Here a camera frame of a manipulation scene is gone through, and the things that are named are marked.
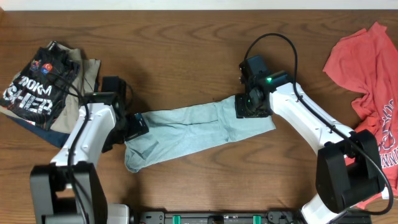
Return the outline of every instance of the navy fabric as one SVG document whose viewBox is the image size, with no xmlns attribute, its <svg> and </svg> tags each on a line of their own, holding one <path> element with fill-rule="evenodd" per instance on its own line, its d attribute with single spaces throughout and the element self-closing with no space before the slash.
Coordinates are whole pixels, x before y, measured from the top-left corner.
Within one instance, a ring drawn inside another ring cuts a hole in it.
<svg viewBox="0 0 398 224">
<path fill-rule="evenodd" d="M 96 91 L 98 91 L 98 88 L 99 88 L 100 86 L 98 85 L 98 82 L 97 82 L 97 80 L 95 80 L 95 84 L 94 84 L 94 92 L 96 92 Z"/>
<path fill-rule="evenodd" d="M 13 118 L 10 116 L 7 117 L 15 121 L 17 124 L 21 125 L 25 129 L 29 130 L 30 132 L 34 133 L 38 137 L 46 140 L 48 143 L 57 148 L 61 148 L 69 138 L 69 134 L 60 133 L 58 131 L 52 131 L 52 130 L 46 131 L 39 127 L 29 124 L 23 119 Z"/>
</svg>

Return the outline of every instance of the red t-shirt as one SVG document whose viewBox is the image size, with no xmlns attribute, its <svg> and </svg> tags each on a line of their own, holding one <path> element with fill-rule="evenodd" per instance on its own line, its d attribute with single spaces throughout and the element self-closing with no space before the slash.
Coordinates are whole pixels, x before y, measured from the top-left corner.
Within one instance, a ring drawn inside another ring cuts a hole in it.
<svg viewBox="0 0 398 224">
<path fill-rule="evenodd" d="M 331 51 L 323 69 L 337 85 L 364 93 L 352 102 L 363 122 L 355 129 L 368 129 L 379 144 L 381 165 L 394 195 L 398 194 L 398 52 L 386 34 L 387 27 L 377 22 L 366 31 L 342 38 Z M 375 195 L 357 206 L 380 197 Z"/>
</svg>

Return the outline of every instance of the wooden table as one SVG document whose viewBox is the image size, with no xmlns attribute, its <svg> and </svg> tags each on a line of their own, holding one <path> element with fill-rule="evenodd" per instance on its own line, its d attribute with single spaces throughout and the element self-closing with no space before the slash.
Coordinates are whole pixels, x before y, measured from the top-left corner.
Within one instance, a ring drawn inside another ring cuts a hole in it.
<svg viewBox="0 0 398 224">
<path fill-rule="evenodd" d="M 57 40 L 102 60 L 100 76 L 118 75 L 135 91 L 134 111 L 166 110 L 220 101 L 243 92 L 238 64 L 261 34 L 278 32 L 295 43 L 298 82 L 334 118 L 360 122 L 350 102 L 359 94 L 335 85 L 322 68 L 344 36 L 374 22 L 388 26 L 398 44 L 396 11 L 96 11 L 5 12 L 0 21 L 0 89 L 40 46 Z M 292 72 L 290 47 L 262 40 L 273 70 Z M 245 211 L 300 208 L 315 194 L 316 156 L 282 118 L 276 130 L 156 164 L 133 174 L 124 166 L 125 146 L 101 156 L 98 173 L 109 202 L 137 211 Z M 58 152 L 0 116 L 0 222 L 32 223 L 29 173 Z M 369 206 L 380 210 L 386 201 Z M 373 217 L 396 223 L 398 211 Z"/>
</svg>

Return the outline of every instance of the folded clothing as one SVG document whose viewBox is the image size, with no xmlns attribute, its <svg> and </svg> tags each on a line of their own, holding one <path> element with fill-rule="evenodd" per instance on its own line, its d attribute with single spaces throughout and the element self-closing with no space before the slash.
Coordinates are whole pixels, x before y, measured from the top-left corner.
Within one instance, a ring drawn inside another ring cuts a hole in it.
<svg viewBox="0 0 398 224">
<path fill-rule="evenodd" d="M 82 60 L 80 49 L 68 49 L 58 43 L 55 44 L 58 49 L 67 52 L 70 60 L 79 64 L 80 69 L 78 71 L 76 78 L 73 80 L 72 84 L 75 87 L 77 87 L 82 94 L 92 92 L 93 87 L 96 85 L 96 77 L 98 74 L 98 70 L 100 69 L 101 61 L 95 59 Z M 20 75 L 21 74 L 18 73 L 14 77 L 14 81 Z M 68 90 L 71 93 L 75 93 L 73 88 L 69 88 Z M 50 129 L 60 133 L 71 133 L 78 119 L 78 108 L 79 108 L 78 98 L 71 95 L 67 95 L 64 102 L 65 106 L 62 112 L 55 119 Z M 11 110 L 7 110 L 7 108 L 0 107 L 0 112 L 8 116 L 11 116 L 13 118 L 22 119 L 21 117 L 13 113 Z"/>
<path fill-rule="evenodd" d="M 221 102 L 142 114 L 149 133 L 126 143 L 131 172 L 275 129 L 271 117 L 236 118 L 235 96 Z"/>
<path fill-rule="evenodd" d="M 381 165 L 391 183 L 394 195 L 398 195 L 398 51 L 386 34 L 387 27 L 377 22 L 366 31 L 342 38 L 333 48 L 323 69 L 337 85 L 364 96 L 352 102 L 363 120 L 355 129 L 364 129 L 375 135 L 379 144 Z M 359 208 L 380 197 L 377 194 Z"/>
<path fill-rule="evenodd" d="M 65 107 L 69 89 L 55 75 L 72 82 L 79 69 L 79 64 L 69 60 L 67 52 L 56 45 L 40 48 L 4 91 L 0 105 L 31 124 L 48 130 Z"/>
</svg>

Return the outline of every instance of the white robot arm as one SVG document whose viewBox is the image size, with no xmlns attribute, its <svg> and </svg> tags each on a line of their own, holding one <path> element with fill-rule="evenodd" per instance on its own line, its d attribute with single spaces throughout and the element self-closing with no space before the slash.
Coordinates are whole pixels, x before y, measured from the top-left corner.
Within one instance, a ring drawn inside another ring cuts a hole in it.
<svg viewBox="0 0 398 224">
<path fill-rule="evenodd" d="M 350 127 L 339 123 L 321 109 L 304 93 L 299 84 L 296 84 L 296 87 L 308 105 L 329 121 L 329 123 L 334 124 L 341 132 L 349 136 L 349 133 L 353 131 Z M 310 113 L 303 104 L 298 102 L 292 83 L 286 83 L 277 87 L 275 92 L 270 93 L 269 99 L 273 112 L 288 121 L 309 143 L 316 155 L 318 155 L 319 149 L 325 147 L 325 143 L 336 143 L 343 140 L 339 135 L 330 131 L 330 128 L 326 127 L 325 124 Z M 307 224 L 326 224 L 339 215 L 331 212 L 318 194 L 303 206 L 301 212 Z"/>
<path fill-rule="evenodd" d="M 80 108 L 76 125 L 60 152 L 49 165 L 33 168 L 30 191 L 37 224 L 132 223 L 127 205 L 106 202 L 95 171 L 101 153 L 113 144 L 124 144 L 148 132 L 141 114 L 125 114 L 125 99 L 125 82 L 104 77 L 102 92 L 85 96 L 88 111 L 85 106 Z M 58 198 L 56 192 L 73 188 L 68 173 L 72 145 L 75 198 Z"/>
</svg>

